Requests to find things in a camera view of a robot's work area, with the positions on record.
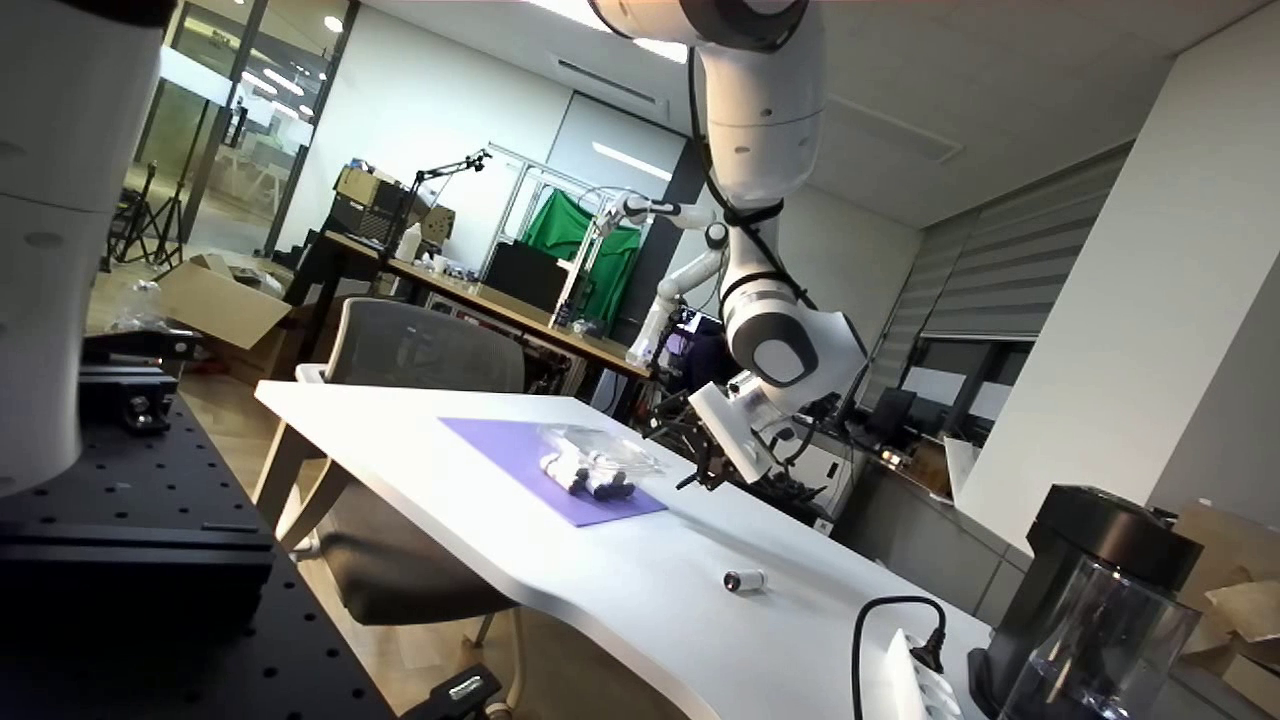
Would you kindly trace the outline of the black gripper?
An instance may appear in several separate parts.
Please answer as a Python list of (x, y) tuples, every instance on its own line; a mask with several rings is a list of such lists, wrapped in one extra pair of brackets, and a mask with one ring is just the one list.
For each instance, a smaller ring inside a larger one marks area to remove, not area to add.
[(716, 486), (758, 486), (779, 472), (762, 429), (779, 411), (756, 377), (737, 377), (729, 383), (699, 383), (696, 393), (671, 401), (647, 429), (652, 442), (684, 452), (696, 466), (696, 482)]

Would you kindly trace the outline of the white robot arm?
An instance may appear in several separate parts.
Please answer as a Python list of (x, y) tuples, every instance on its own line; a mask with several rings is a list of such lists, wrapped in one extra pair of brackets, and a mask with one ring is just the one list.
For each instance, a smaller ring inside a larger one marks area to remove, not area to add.
[(782, 472), (762, 429), (838, 410), (868, 370), (845, 311), (820, 311), (776, 255), (782, 200), (813, 178), (825, 104), (825, 0), (586, 0), (622, 40), (684, 45), (699, 70), (707, 189), (724, 213), (724, 344), (740, 377), (688, 398), (756, 486)]

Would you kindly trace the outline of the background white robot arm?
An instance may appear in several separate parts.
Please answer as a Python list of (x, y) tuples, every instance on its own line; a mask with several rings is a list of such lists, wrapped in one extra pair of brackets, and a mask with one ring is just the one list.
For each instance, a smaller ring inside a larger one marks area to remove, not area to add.
[[(599, 255), (602, 239), (628, 220), (640, 226), (640, 281), (647, 287), (647, 311), (628, 344), (628, 361), (652, 365), (684, 298), (724, 269), (729, 226), (699, 206), (619, 192), (593, 213), (585, 231), (586, 255)], [(696, 237), (699, 254), (676, 266), (671, 254), (684, 237)]]

